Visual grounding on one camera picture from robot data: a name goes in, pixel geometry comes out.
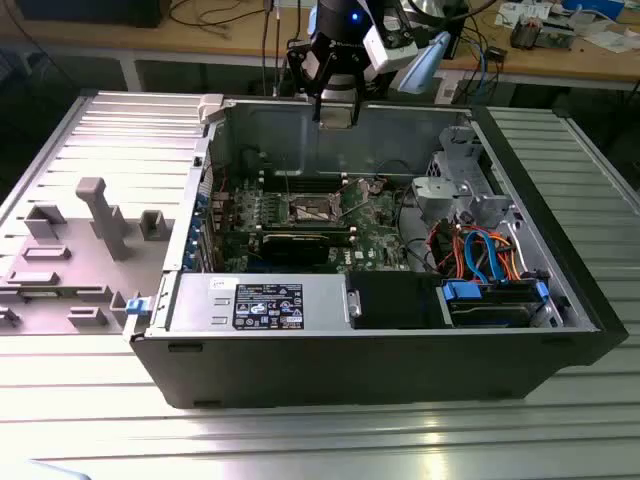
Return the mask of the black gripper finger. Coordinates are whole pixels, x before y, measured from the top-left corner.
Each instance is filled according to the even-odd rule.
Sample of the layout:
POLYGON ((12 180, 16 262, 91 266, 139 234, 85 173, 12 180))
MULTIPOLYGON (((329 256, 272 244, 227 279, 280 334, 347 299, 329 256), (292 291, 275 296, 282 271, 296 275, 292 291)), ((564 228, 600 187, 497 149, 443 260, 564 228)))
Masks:
POLYGON ((364 71, 370 62, 363 47, 345 48, 341 62, 343 86, 346 91, 349 91, 349 98, 353 103, 351 125, 355 126, 359 120, 362 104, 366 99, 367 91, 364 71))
POLYGON ((287 62, 296 92, 313 100, 312 119, 319 123, 322 93, 326 86, 326 57, 315 53, 311 44, 294 44, 287 50, 287 62))

